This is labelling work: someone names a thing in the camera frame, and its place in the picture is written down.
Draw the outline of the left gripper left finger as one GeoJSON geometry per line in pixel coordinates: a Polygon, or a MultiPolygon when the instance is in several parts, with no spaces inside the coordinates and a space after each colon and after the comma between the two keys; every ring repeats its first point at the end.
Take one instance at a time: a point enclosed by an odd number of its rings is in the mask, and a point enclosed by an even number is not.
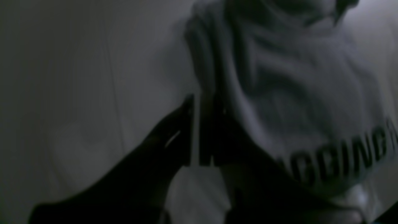
{"type": "Polygon", "coordinates": [[[194,96],[164,117],[143,142],[91,187],[41,204],[31,224],[170,224],[165,199],[175,174],[190,164],[194,96]]]}

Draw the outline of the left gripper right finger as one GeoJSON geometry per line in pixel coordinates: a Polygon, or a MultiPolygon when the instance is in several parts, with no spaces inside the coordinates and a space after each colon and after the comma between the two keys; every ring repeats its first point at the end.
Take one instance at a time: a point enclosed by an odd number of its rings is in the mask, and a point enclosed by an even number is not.
{"type": "Polygon", "coordinates": [[[311,194],[287,175],[223,112],[217,96],[199,97],[199,164],[221,172],[231,209],[225,224],[363,224],[358,209],[311,194]]]}

